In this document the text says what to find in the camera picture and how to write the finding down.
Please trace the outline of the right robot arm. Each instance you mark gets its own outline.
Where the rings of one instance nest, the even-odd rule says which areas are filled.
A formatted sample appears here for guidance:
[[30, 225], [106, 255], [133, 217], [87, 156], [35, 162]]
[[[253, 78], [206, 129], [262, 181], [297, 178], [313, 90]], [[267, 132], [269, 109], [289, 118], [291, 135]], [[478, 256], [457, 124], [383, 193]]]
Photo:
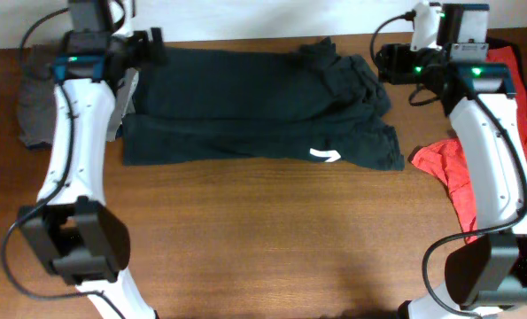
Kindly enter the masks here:
[[487, 61], [488, 4], [421, 1], [409, 43], [370, 52], [379, 78], [417, 84], [442, 103], [465, 154], [477, 227], [461, 234], [445, 278], [404, 302], [405, 319], [493, 318], [527, 306], [527, 160], [508, 67]]

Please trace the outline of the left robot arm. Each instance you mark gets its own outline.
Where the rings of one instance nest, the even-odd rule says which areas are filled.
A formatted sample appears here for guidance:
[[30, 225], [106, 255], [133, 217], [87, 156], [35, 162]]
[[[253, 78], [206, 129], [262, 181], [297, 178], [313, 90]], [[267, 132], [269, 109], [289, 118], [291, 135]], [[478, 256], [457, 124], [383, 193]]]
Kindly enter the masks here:
[[105, 201], [106, 132], [126, 72], [164, 59], [158, 28], [136, 31], [132, 1], [71, 1], [73, 27], [51, 64], [56, 122], [37, 200], [13, 228], [44, 270], [104, 318], [154, 318], [130, 273], [128, 228]]

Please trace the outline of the dark green t-shirt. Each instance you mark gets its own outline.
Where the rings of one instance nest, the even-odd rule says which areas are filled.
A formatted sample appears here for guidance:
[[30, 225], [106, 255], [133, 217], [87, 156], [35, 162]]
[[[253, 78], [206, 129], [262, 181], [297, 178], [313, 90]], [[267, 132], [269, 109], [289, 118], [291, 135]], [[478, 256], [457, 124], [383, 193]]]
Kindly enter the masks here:
[[367, 61], [330, 39], [289, 53], [169, 47], [140, 73], [123, 118], [123, 162], [344, 160], [400, 171], [391, 101]]

